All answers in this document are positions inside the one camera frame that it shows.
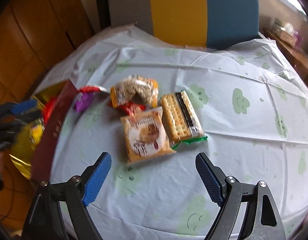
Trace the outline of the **purple candy packet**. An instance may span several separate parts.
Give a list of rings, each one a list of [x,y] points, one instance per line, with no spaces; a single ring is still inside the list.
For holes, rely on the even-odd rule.
[[[77,113],[84,112],[89,105],[93,102],[94,100],[94,93],[83,93],[80,92],[78,94],[78,98],[74,103],[74,110]]]

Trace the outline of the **red white small packet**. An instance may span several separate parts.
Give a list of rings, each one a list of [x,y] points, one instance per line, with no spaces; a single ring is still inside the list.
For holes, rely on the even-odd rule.
[[[106,93],[109,94],[110,91],[99,85],[87,85],[78,89],[79,93]]]

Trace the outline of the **red snack packet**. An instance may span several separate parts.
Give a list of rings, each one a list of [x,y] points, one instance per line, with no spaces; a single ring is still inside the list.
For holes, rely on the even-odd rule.
[[[124,115],[136,115],[139,113],[142,113],[143,111],[146,110],[146,106],[134,102],[124,102],[124,103],[117,103],[116,105],[113,105],[113,102],[109,102],[107,104],[109,107],[112,107],[113,109],[117,109],[124,113]]]

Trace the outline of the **orange oat snack packet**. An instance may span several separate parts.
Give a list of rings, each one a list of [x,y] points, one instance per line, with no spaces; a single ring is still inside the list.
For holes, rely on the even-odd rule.
[[[112,106],[118,108],[131,102],[138,95],[146,106],[158,106],[158,83],[140,75],[130,75],[110,88]]]

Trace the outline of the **cracker sandwich packet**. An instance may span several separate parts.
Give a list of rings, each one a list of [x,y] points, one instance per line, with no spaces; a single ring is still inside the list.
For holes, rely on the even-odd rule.
[[[186,91],[163,95],[161,107],[171,135],[172,149],[175,150],[180,144],[191,145],[207,141],[208,137],[204,134]]]

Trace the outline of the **brown pastry snack packet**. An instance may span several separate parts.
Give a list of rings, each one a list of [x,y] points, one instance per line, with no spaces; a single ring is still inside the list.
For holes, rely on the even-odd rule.
[[[163,109],[157,107],[121,118],[128,163],[176,153],[170,147],[162,117]]]

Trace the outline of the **red gold gift box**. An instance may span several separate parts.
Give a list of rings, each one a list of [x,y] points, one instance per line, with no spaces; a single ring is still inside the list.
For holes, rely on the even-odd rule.
[[[27,180],[49,180],[61,128],[76,94],[73,83],[66,80],[32,96],[43,111],[43,127],[32,122],[23,128],[10,152],[12,162]]]

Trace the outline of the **wooden wardrobe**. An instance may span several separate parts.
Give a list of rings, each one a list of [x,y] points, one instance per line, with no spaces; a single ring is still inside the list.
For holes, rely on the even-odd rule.
[[[0,14],[0,105],[29,98],[47,72],[93,34],[80,0],[8,2]],[[34,189],[11,153],[0,158],[0,222],[15,231],[23,228]]]

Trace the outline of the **white green-patterned tablecloth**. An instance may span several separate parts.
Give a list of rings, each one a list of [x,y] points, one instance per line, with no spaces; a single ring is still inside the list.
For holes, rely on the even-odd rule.
[[[103,239],[204,239],[218,213],[195,167],[204,152],[240,182],[268,183],[287,239],[308,213],[308,89],[276,44],[254,39],[215,51],[169,45],[130,25],[103,31],[55,65],[38,86],[70,80],[110,88],[130,75],[159,94],[184,90],[207,140],[127,165],[120,114],[107,95],[70,110],[51,168],[67,181],[102,152],[112,167],[88,211]]]

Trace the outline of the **wooden side table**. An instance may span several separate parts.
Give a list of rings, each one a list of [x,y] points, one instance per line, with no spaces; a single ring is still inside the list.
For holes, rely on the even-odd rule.
[[[280,51],[287,58],[291,66],[308,87],[308,57],[305,55],[305,53],[301,50],[294,49],[286,42],[281,41],[267,28],[264,28],[262,33],[265,37],[276,41]]]

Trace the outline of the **tissue box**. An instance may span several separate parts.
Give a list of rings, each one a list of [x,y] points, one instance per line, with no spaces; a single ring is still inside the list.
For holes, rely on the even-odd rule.
[[[289,44],[292,48],[300,48],[302,45],[303,37],[300,36],[298,31],[289,22],[284,22],[276,18],[272,31],[276,37]]]

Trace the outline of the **grey yellow blue chair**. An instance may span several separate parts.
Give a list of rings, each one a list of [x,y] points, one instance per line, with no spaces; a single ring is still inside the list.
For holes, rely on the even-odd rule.
[[[111,25],[173,45],[227,49],[257,38],[258,0],[108,0]]]

